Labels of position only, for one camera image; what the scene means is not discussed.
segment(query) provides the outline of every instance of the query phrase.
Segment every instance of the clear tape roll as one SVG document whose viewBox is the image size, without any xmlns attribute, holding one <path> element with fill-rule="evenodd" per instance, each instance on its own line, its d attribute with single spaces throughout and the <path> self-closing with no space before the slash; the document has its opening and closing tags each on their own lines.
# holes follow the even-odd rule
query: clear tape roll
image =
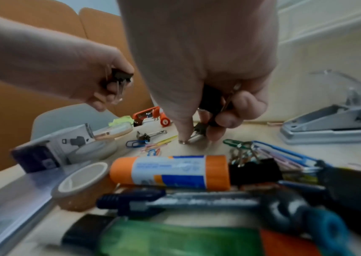
<svg viewBox="0 0 361 256">
<path fill-rule="evenodd" d="M 93 133 L 96 140 L 113 139 L 127 134 L 133 130 L 130 122 L 113 125 L 111 127 L 102 128 Z"/>
<path fill-rule="evenodd" d="M 100 196 L 115 189 L 109 170 L 105 162 L 85 166 L 66 177 L 52 190 L 51 196 L 63 210 L 82 212 L 91 209 Z"/>
<path fill-rule="evenodd" d="M 97 140 L 69 153 L 67 158 L 71 164 L 89 160 L 103 160 L 114 154 L 116 150 L 117 143 L 114 139 Z"/>
</svg>

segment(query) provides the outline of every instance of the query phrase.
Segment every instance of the brown tape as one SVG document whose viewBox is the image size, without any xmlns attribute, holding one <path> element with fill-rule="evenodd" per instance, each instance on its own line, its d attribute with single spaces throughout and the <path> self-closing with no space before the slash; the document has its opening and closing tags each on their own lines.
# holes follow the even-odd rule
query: brown tape
<svg viewBox="0 0 361 256">
<path fill-rule="evenodd" d="M 92 167 L 98 165 L 103 165 L 106 169 L 103 172 L 92 170 Z M 63 210 L 75 212 L 89 210 L 95 207 L 96 200 L 101 195 L 112 193 L 114 191 L 116 185 L 109 177 L 109 170 L 109 166 L 104 162 L 90 164 L 84 168 L 81 168 L 80 170 L 65 178 L 58 186 L 56 186 L 51 192 L 51 196 Z M 79 180 L 81 180 L 82 183 L 87 183 L 86 185 L 76 181 L 79 176 L 83 177 Z M 74 189 L 72 191 L 61 189 L 61 187 L 64 187 L 64 184 L 68 187 L 70 184 Z"/>
</svg>

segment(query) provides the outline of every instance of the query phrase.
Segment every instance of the glue stick label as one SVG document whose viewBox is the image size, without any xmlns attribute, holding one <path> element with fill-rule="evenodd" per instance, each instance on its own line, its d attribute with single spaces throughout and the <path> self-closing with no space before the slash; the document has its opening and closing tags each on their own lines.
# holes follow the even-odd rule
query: glue stick label
<svg viewBox="0 0 361 256">
<path fill-rule="evenodd" d="M 206 188 L 205 156 L 139 157 L 131 176 L 134 184 Z"/>
</svg>

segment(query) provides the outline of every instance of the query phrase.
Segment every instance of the hand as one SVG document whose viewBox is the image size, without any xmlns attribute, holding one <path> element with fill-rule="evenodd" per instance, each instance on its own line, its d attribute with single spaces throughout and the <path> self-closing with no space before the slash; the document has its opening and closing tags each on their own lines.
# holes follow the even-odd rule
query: hand
<svg viewBox="0 0 361 256">
<path fill-rule="evenodd" d="M 265 112 L 276 66 L 274 0 L 120 0 L 119 5 L 137 66 L 179 140 L 193 132 L 204 83 L 225 95 L 242 84 L 232 98 L 234 109 L 216 117 L 222 127 L 208 128 L 210 140 Z M 199 114 L 208 121 L 208 113 Z"/>
<path fill-rule="evenodd" d="M 0 80 L 88 103 L 98 111 L 115 101 L 116 84 L 102 88 L 107 67 L 134 68 L 114 47 L 0 18 Z"/>
</svg>

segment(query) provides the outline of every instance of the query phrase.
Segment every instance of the stapler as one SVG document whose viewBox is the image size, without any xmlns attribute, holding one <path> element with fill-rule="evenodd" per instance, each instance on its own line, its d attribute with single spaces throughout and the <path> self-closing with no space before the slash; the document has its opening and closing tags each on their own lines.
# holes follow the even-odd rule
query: stapler
<svg viewBox="0 0 361 256">
<path fill-rule="evenodd" d="M 280 137 L 287 144 L 361 142 L 361 82 L 344 73 L 323 70 L 312 74 L 344 79 L 354 85 L 345 103 L 290 119 L 283 123 Z"/>
</svg>

